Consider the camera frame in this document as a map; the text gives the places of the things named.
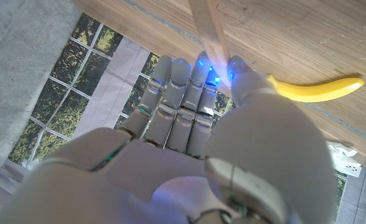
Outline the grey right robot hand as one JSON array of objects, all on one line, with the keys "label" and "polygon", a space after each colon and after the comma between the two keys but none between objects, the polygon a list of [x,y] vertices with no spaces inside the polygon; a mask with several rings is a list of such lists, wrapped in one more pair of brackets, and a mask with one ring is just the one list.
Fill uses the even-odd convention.
[{"label": "grey right robot hand", "polygon": [[336,184],[320,130],[239,56],[236,107],[212,120],[207,54],[162,56],[138,107],[30,171],[0,223],[330,223]]}]

